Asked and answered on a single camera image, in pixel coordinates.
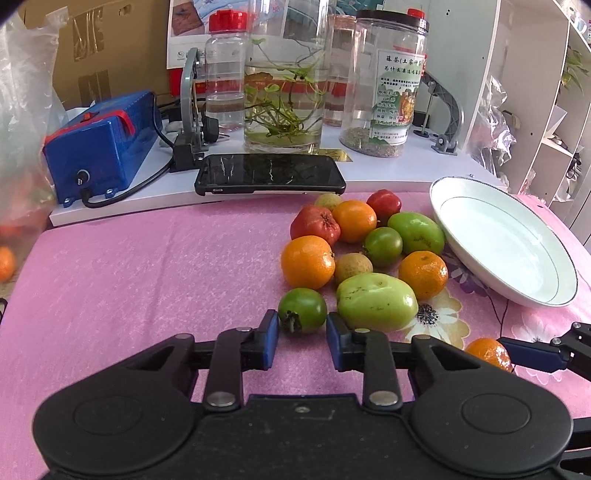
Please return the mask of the brown longan fruit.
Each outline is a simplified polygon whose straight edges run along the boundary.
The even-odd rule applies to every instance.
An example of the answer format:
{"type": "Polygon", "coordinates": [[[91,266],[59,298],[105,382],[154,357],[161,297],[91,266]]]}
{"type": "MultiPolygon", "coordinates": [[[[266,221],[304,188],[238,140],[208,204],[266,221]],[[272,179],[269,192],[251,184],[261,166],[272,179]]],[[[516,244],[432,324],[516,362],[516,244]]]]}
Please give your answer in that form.
{"type": "Polygon", "coordinates": [[[335,283],[338,285],[346,279],[363,273],[373,273],[374,267],[370,259],[362,253],[346,253],[335,261],[335,283]]]}

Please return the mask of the dark green round fruit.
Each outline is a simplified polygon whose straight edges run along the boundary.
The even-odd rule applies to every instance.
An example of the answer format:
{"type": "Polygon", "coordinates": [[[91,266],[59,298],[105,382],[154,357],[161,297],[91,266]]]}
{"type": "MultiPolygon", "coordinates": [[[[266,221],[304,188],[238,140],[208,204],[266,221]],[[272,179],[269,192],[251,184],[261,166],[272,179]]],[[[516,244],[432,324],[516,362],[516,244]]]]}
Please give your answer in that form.
{"type": "Polygon", "coordinates": [[[363,242],[365,254],[377,269],[388,269],[397,263],[403,253],[401,235],[390,227],[379,227],[363,242]]]}

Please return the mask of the red cap clear bottle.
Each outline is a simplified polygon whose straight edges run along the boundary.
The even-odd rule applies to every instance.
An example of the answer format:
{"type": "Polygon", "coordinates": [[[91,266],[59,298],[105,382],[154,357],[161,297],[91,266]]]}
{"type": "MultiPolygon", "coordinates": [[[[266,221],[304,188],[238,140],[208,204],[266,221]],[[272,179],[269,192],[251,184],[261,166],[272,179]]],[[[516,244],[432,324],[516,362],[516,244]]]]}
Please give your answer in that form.
{"type": "Polygon", "coordinates": [[[245,118],[247,13],[222,9],[209,17],[205,44],[205,111],[221,131],[242,129],[245,118]]]}

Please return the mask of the grey left bracket stand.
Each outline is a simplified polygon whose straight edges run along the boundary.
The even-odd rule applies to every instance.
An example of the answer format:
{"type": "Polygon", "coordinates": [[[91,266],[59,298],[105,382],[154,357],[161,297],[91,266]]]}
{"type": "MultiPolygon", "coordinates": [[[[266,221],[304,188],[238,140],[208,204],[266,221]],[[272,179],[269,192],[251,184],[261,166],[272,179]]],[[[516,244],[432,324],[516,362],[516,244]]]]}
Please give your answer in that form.
{"type": "Polygon", "coordinates": [[[197,80],[202,78],[200,53],[191,48],[180,79],[180,115],[182,127],[173,143],[170,171],[173,173],[198,169],[204,162],[208,147],[217,142],[219,128],[216,119],[208,117],[198,107],[197,80]]]}

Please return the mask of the white round plate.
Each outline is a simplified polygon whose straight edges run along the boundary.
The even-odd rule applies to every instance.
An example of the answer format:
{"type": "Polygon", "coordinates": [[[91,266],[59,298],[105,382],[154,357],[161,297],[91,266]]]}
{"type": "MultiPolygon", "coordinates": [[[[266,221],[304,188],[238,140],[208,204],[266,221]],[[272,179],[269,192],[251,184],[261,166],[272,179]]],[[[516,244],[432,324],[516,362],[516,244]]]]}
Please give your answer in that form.
{"type": "Polygon", "coordinates": [[[559,237],[514,196],[481,181],[444,177],[430,187],[435,220],[459,260],[519,305],[562,308],[578,275],[559,237]]]}

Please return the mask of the bedding poster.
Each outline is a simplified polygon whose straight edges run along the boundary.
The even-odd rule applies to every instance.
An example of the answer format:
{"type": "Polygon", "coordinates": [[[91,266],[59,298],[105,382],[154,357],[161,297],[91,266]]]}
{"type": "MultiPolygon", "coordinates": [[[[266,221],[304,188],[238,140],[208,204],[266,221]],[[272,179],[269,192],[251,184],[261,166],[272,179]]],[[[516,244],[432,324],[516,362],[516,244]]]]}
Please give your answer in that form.
{"type": "Polygon", "coordinates": [[[209,38],[209,17],[218,10],[249,9],[243,0],[172,0],[169,2],[166,69],[184,66],[191,48],[204,51],[209,38]]]}

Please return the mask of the large orange front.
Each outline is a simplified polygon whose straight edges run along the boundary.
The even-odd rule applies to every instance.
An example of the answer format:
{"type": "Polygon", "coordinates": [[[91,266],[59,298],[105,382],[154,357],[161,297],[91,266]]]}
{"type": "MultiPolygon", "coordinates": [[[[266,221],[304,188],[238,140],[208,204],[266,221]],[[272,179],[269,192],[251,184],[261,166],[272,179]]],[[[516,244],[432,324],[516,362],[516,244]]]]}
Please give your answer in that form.
{"type": "Polygon", "coordinates": [[[298,237],[283,248],[280,269],[291,288],[318,290],[325,287],[335,273],[335,255],[321,237],[298,237]]]}

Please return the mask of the large light green fruit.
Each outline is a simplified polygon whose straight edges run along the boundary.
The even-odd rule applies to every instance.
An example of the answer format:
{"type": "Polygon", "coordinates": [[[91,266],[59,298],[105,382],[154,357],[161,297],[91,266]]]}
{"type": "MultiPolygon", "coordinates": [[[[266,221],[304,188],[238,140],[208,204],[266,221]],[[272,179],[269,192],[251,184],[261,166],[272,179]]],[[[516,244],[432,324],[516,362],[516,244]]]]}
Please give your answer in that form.
{"type": "Polygon", "coordinates": [[[339,316],[349,329],[402,330],[419,310],[412,288],[383,273],[363,273],[342,281],[335,298],[339,316]]]}

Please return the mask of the orange mandarin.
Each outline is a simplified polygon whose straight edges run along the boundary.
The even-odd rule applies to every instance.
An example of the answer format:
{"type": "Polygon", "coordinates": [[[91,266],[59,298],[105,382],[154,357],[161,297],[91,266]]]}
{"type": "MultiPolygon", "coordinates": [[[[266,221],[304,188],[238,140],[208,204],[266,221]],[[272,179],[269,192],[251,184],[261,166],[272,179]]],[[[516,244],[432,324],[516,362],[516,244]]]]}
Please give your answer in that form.
{"type": "Polygon", "coordinates": [[[444,290],[449,271],[439,255],[431,251],[415,251],[400,263],[398,278],[412,288],[418,301],[426,301],[444,290]]]}

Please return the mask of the green oval fruit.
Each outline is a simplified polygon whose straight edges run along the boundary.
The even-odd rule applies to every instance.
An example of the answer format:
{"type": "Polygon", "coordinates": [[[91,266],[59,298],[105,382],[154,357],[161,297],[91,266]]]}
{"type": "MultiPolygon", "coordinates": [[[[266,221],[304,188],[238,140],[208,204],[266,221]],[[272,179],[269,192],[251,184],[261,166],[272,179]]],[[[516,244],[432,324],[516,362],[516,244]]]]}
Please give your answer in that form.
{"type": "Polygon", "coordinates": [[[430,251],[441,255],[444,250],[446,238],[442,228],[421,213],[396,213],[390,217],[388,226],[400,234],[406,255],[415,251],[430,251]]]}

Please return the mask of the dark green fruit front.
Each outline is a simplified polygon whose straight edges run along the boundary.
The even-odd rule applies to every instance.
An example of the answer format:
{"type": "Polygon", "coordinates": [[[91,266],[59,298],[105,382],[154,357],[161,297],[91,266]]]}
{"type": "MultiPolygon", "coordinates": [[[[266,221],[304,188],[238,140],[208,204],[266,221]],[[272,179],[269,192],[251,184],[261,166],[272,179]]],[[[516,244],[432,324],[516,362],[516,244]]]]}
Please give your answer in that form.
{"type": "Polygon", "coordinates": [[[280,326],[291,335],[315,333],[325,325],[328,307],[315,290],[295,288],[280,299],[280,326]]]}

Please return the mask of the small orange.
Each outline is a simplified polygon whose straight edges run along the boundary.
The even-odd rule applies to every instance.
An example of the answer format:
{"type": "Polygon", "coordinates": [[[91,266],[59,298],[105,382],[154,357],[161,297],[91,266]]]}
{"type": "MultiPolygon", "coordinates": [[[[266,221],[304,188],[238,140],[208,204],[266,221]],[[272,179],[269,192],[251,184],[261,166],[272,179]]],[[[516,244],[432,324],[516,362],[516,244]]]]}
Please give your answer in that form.
{"type": "Polygon", "coordinates": [[[504,371],[511,372],[513,370],[507,349],[493,338],[478,338],[471,342],[465,351],[504,371]]]}

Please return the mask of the red apple-like fruit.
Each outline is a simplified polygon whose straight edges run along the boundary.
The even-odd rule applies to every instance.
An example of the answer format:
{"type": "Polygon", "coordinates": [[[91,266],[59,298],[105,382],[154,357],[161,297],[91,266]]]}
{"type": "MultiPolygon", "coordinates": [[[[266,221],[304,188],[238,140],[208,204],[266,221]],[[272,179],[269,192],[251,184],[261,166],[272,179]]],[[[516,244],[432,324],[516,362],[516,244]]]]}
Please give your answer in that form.
{"type": "Polygon", "coordinates": [[[375,211],[380,224],[387,224],[393,215],[402,210],[401,199],[388,189],[381,189],[370,195],[367,204],[375,211]]]}

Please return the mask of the crumpled plastic bag shelf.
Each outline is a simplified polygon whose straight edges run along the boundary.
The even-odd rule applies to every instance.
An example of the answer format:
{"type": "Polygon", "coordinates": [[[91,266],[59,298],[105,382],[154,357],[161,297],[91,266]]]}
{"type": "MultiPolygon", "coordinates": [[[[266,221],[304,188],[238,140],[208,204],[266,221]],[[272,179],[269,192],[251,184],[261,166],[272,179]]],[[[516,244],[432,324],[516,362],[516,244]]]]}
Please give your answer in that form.
{"type": "Polygon", "coordinates": [[[506,100],[504,87],[494,76],[490,76],[478,105],[467,146],[472,159],[495,176],[499,176],[500,168],[511,160],[511,147],[516,143],[503,114],[502,107],[506,100]]]}

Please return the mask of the red ribbed tomato fruit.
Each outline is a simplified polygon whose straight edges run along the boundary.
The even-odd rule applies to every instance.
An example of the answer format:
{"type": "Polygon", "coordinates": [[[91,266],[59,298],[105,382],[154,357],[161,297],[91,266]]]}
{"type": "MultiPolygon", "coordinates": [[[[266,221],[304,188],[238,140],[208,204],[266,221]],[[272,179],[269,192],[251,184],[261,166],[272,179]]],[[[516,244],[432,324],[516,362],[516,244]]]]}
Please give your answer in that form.
{"type": "Polygon", "coordinates": [[[290,224],[291,239],[303,236],[321,237],[332,246],[341,237],[341,227],[328,208],[305,205],[290,224]]]}

